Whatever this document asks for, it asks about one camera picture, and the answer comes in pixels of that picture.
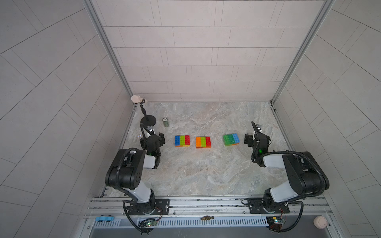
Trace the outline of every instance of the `small green can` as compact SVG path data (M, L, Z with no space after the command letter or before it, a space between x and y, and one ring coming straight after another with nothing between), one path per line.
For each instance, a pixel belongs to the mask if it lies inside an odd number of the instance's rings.
M169 121L168 121L168 118L163 118L163 124L164 124L164 127L169 127Z

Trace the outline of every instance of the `tile floor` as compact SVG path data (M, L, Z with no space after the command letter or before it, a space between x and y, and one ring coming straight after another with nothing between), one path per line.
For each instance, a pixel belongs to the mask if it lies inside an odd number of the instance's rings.
M159 167L143 170L142 181L156 196L262 194L287 179L282 169L252 163L252 148L243 143L244 134L253 133L254 121L271 137L269 150L288 148L268 102L147 103L145 108L157 119L155 132L164 133L166 140ZM142 116L137 108L124 148L140 148ZM163 117L169 120L167 128ZM239 145L224 146L223 135L230 133L238 134ZM175 136L182 134L190 135L190 147L174 146ZM211 148L196 149L196 136L210 136Z

